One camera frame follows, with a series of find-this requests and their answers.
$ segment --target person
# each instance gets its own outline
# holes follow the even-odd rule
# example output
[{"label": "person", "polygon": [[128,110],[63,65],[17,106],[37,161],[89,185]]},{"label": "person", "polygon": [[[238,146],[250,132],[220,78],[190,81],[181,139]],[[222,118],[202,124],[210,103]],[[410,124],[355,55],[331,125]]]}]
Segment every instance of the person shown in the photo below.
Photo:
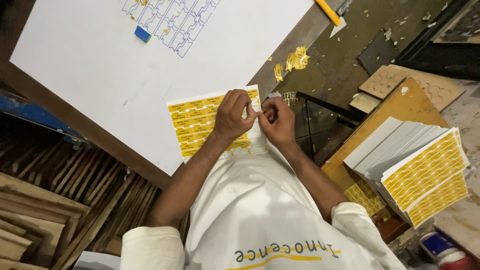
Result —
[{"label": "person", "polygon": [[[251,102],[245,90],[225,95],[213,131],[172,175],[147,227],[123,236],[120,269],[405,269],[365,208],[303,154],[285,101],[267,99],[263,113]],[[218,160],[256,119],[269,152]],[[188,211],[184,247],[177,228]]]}]

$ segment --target t-shirt sleeve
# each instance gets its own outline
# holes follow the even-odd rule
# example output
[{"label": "t-shirt sleeve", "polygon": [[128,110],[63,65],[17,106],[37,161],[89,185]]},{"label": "t-shirt sleeve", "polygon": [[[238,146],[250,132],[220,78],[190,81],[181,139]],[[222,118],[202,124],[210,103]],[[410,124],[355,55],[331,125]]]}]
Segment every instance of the t-shirt sleeve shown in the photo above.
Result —
[{"label": "t-shirt sleeve", "polygon": [[180,233],[172,227],[138,227],[123,235],[120,270],[183,270]]},{"label": "t-shirt sleeve", "polygon": [[332,226],[365,248],[384,269],[405,269],[382,240],[363,206],[344,202],[333,207]]}]

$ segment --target hand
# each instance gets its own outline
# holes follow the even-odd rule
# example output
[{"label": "hand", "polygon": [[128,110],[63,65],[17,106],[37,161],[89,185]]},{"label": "hand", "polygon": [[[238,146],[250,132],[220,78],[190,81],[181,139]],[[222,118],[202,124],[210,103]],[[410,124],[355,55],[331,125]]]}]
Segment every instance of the hand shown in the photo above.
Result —
[{"label": "hand", "polygon": [[258,123],[267,139],[279,150],[296,144],[295,114],[281,97],[269,98],[258,112]]},{"label": "hand", "polygon": [[[243,109],[247,107],[247,117],[242,118]],[[238,137],[250,130],[257,118],[252,108],[252,100],[247,91],[230,90],[217,109],[215,127],[210,134],[225,149]]]}]

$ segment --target white t-shirt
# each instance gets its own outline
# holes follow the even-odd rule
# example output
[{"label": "white t-shirt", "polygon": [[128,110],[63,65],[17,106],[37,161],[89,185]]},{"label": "white t-shirt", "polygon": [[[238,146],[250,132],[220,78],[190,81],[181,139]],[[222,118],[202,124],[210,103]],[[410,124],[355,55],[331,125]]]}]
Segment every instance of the white t-shirt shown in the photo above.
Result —
[{"label": "white t-shirt", "polygon": [[365,208],[340,203],[328,224],[270,149],[217,162],[191,208],[185,247],[172,227],[127,232],[120,269],[405,269]]}]

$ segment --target blue eraser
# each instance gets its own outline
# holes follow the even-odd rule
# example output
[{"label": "blue eraser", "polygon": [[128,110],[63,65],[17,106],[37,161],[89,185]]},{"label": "blue eraser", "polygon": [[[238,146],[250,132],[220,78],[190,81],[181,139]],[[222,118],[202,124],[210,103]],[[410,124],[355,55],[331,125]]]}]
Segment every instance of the blue eraser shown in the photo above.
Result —
[{"label": "blue eraser", "polygon": [[145,31],[143,28],[137,25],[137,29],[135,29],[135,35],[139,37],[143,42],[147,43],[152,35]]}]

